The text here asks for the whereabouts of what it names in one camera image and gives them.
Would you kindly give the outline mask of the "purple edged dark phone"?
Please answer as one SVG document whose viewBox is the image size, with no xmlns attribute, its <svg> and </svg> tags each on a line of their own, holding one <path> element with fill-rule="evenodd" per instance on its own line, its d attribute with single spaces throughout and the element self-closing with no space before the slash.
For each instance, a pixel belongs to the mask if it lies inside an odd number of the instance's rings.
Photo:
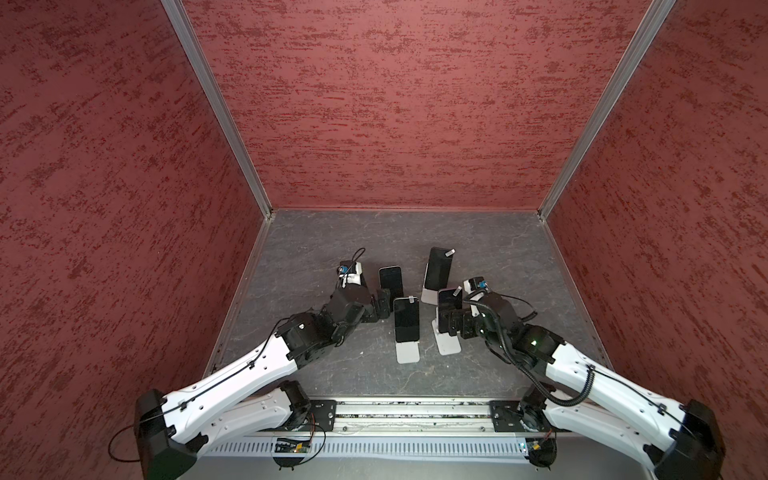
<svg viewBox="0 0 768 480">
<path fill-rule="evenodd" d="M 463 290 L 461 287 L 446 288 L 438 292 L 438 332 L 456 336 L 463 318 Z"/>
</svg>

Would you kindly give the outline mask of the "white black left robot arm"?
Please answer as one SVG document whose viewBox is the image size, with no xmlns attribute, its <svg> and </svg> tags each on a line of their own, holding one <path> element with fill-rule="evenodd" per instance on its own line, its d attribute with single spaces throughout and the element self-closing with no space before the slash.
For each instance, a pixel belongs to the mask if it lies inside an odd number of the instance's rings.
<svg viewBox="0 0 768 480">
<path fill-rule="evenodd" d="M 390 313 L 388 291 L 348 284 L 320 310 L 279 320 L 262 344 L 218 372 L 180 390 L 142 394 L 133 434 L 143 477 L 178 479 L 230 438 L 301 426 L 311 402 L 290 375 L 341 346 L 359 324 Z"/>
</svg>

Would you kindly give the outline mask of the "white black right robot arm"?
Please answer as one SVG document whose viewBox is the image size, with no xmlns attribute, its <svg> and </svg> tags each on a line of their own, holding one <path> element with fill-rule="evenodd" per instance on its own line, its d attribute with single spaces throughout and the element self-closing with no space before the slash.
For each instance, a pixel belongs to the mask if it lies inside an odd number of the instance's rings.
<svg viewBox="0 0 768 480">
<path fill-rule="evenodd" d="M 712 409 L 641 387 L 480 286 L 437 297 L 440 333 L 480 338 L 532 383 L 517 417 L 533 432 L 567 430 L 637 461 L 656 479 L 718 479 L 726 448 Z"/>
</svg>

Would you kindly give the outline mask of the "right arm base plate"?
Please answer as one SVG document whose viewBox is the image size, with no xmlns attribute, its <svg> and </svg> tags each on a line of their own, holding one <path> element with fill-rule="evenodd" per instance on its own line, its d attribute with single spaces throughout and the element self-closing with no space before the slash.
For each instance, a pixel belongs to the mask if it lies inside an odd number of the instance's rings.
<svg viewBox="0 0 768 480">
<path fill-rule="evenodd" d="M 526 420 L 518 401 L 492 400 L 489 418 L 495 433 L 546 433 L 542 423 Z"/>
</svg>

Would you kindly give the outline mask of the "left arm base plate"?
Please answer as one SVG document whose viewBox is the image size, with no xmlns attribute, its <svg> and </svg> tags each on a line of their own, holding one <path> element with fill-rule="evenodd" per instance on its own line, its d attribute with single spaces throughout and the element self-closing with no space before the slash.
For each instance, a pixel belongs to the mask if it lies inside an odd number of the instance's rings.
<svg viewBox="0 0 768 480">
<path fill-rule="evenodd" d="M 334 429 L 338 402 L 331 399 L 311 399 L 310 408 L 306 417 L 306 425 L 314 429 L 330 433 Z"/>
</svg>

